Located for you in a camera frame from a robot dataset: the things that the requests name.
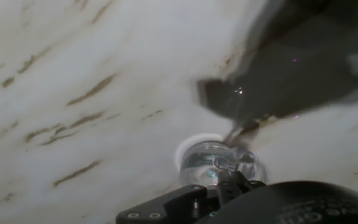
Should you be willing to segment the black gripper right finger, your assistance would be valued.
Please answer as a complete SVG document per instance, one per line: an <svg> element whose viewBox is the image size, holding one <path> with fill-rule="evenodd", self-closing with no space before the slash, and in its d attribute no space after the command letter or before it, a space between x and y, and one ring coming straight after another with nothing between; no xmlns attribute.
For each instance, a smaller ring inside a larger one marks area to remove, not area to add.
<svg viewBox="0 0 358 224"><path fill-rule="evenodd" d="M255 189L264 187L265 184L258 180L248 180L240 171L230 173L230 199L235 199Z"/></svg>

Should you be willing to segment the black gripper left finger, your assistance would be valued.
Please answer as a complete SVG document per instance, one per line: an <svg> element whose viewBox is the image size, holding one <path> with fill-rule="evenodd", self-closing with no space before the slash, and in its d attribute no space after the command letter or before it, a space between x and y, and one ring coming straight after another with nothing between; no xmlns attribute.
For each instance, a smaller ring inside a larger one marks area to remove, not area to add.
<svg viewBox="0 0 358 224"><path fill-rule="evenodd" d="M229 201L233 186L231 175L219 172L214 187L186 185L118 213L116 224L206 223Z"/></svg>

